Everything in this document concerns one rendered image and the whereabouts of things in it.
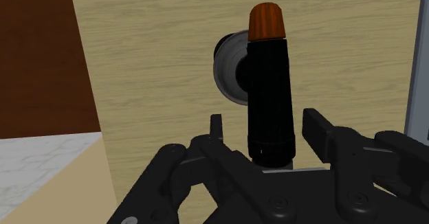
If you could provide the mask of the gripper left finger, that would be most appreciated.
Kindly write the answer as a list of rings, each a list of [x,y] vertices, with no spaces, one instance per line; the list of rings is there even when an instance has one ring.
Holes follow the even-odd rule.
[[[223,143],[219,114],[189,147],[161,147],[107,224],[180,224],[179,207],[200,183],[217,204],[203,224],[289,224],[287,192]]]

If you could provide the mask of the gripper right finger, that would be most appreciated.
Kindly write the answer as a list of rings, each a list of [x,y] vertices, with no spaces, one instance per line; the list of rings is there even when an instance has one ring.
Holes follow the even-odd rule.
[[[331,165],[335,208],[349,224],[429,224],[429,146],[397,131],[368,138],[306,108],[302,136]]]

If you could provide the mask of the black bottle with orange cap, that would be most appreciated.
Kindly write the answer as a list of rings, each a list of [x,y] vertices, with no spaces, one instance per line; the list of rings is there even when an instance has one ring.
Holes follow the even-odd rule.
[[[266,168],[289,165],[296,154],[289,56],[281,8],[260,3],[250,12],[247,59],[247,145],[252,161]]]

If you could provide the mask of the grey round bowl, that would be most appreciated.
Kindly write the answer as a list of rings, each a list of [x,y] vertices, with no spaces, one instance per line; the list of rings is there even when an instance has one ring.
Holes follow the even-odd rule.
[[[230,101],[248,105],[248,93],[236,77],[237,67],[247,56],[248,31],[227,34],[215,46],[213,76],[219,91]]]

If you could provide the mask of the grey flat panel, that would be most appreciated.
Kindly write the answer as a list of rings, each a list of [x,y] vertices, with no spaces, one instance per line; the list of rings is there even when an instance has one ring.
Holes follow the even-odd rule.
[[[429,0],[420,0],[404,133],[429,146]]]

